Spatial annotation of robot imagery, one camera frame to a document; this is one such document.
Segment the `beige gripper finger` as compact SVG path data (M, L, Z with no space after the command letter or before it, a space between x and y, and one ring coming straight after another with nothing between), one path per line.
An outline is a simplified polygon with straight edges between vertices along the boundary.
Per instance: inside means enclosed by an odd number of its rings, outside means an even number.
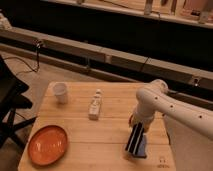
M150 126L151 123L144 123L144 133L147 133L149 131Z

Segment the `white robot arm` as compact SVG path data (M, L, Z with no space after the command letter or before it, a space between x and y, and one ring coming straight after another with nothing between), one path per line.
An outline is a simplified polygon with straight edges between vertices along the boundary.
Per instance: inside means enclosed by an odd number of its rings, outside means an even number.
M213 141L213 111L176 100L167 95L168 85L160 79L144 83L136 91L138 101L130 125L149 127L156 111L185 124Z

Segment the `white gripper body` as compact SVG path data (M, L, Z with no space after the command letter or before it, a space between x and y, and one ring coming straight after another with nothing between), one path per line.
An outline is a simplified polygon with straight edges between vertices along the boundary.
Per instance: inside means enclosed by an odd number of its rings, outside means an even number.
M154 120L155 110L151 107L137 105L133 111L132 126L138 123L152 123Z

